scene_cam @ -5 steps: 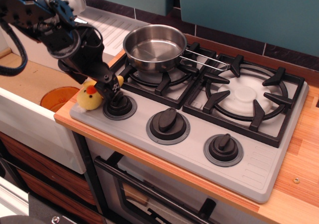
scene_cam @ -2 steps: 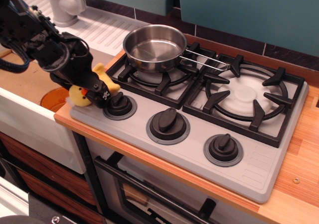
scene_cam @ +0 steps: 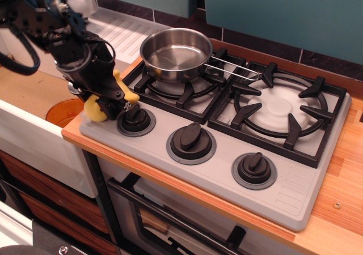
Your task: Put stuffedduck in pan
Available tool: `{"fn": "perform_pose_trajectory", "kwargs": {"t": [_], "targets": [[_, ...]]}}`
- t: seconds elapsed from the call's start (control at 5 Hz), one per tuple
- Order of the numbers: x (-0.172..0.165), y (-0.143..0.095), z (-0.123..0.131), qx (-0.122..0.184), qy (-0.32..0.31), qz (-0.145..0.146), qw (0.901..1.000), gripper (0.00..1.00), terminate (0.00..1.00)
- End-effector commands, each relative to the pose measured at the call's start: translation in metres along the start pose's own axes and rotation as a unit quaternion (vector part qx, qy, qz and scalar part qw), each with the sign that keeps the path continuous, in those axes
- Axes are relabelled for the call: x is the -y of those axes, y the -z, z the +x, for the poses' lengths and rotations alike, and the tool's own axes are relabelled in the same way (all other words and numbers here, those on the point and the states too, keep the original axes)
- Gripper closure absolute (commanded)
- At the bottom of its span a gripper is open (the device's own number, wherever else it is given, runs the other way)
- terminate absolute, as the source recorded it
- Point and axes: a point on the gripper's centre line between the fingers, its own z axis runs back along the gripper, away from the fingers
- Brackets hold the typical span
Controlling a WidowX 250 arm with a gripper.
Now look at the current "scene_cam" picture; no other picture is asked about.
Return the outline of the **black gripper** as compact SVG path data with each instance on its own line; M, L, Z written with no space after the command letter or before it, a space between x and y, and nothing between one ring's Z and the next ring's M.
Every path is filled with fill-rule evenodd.
M69 92L86 102L92 93L101 96L98 105L108 119L115 120L132 107L113 76L115 52L108 42L87 32L85 38L75 34L52 36L47 51L56 68L68 80Z

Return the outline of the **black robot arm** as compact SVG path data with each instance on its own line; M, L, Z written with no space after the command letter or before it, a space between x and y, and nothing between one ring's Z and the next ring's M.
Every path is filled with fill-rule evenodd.
M139 101L115 70L114 48L87 30L68 0L1 0L1 28L9 29L33 60L27 66L1 54L1 65L29 76L40 66L34 46L51 54L91 120L114 120Z

